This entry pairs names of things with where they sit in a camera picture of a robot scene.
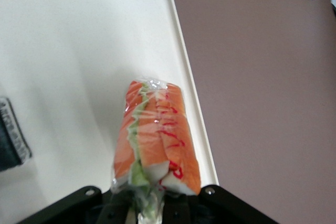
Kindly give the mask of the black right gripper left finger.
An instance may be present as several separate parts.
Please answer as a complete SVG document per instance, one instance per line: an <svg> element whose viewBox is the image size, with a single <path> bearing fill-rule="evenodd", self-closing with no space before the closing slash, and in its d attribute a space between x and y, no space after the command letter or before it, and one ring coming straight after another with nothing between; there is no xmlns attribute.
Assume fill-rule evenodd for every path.
<svg viewBox="0 0 336 224"><path fill-rule="evenodd" d="M126 223L130 208L121 195L85 186L19 223Z"/></svg>

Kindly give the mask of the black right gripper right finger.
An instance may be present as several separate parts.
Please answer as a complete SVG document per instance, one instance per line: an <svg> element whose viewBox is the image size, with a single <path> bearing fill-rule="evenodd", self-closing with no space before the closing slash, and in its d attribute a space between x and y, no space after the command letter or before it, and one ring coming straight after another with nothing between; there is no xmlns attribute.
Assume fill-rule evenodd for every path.
<svg viewBox="0 0 336 224"><path fill-rule="evenodd" d="M163 223L276 223L258 209L218 185L197 196L166 196Z"/></svg>

